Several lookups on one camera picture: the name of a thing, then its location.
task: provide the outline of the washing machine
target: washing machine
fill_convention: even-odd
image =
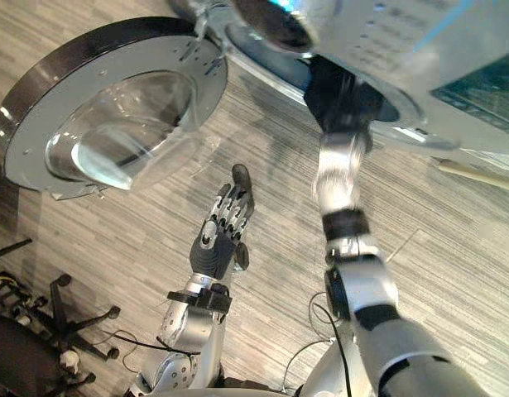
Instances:
[[[509,173],[509,0],[170,0],[177,18],[90,31],[32,67],[0,104],[0,166],[71,199],[178,170],[227,64],[295,101],[325,59],[382,96],[387,147]]]

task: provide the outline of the washing machine door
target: washing machine door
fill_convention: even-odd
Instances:
[[[227,82],[221,50],[188,22],[143,17],[79,36],[0,106],[0,164],[57,199],[135,189],[193,158]]]

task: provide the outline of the office chair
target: office chair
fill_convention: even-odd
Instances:
[[[104,354],[90,342],[82,338],[78,334],[78,331],[101,323],[106,318],[117,318],[120,314],[120,308],[118,306],[112,306],[105,314],[80,321],[79,323],[67,321],[59,287],[67,286],[70,284],[70,281],[72,281],[72,277],[64,274],[57,280],[50,283],[52,317],[39,310],[39,307],[35,305],[32,307],[25,306],[26,311],[46,328],[46,330],[50,333],[48,342],[51,344],[57,343],[60,352],[64,352],[71,347],[77,347],[78,349],[91,353],[104,361],[108,359],[116,359],[120,354],[120,351],[116,347],[111,348],[107,354]]]
[[[56,397],[96,380],[78,381],[60,365],[48,341],[11,318],[0,316],[0,396]]]

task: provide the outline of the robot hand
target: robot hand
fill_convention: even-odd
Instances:
[[[233,257],[241,270],[248,267],[248,250],[240,242],[254,212],[252,182],[245,165],[232,168],[234,185],[218,192],[190,252],[194,273],[221,280]]]

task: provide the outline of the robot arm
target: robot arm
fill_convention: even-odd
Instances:
[[[318,66],[313,74],[305,101],[325,132],[316,193],[327,240],[329,306],[334,315],[352,324],[376,395],[486,396],[423,327],[397,312],[396,284],[369,233],[364,212],[357,209],[355,179],[371,141],[368,127],[377,101],[370,100],[369,88],[349,72],[321,62],[324,67]],[[323,89],[337,80],[337,74],[343,82],[339,89]]]
[[[156,340],[168,350],[149,351],[126,396],[211,387],[218,379],[232,265],[246,270],[241,242],[254,211],[247,168],[235,165],[233,185],[224,185],[190,252],[193,273],[182,290],[170,292]]]

